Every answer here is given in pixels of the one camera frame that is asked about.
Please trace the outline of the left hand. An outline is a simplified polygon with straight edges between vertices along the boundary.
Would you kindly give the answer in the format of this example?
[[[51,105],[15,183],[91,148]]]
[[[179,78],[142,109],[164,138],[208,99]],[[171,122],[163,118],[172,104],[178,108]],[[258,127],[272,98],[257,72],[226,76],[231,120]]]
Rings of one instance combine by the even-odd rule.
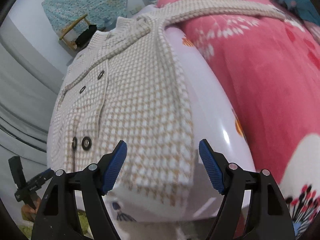
[[[33,201],[35,205],[35,209],[30,207],[28,204],[25,204],[21,208],[21,214],[22,214],[22,219],[29,221],[29,222],[35,222],[35,217],[36,214],[39,210],[39,206],[41,204],[41,198],[38,197],[36,200]]]

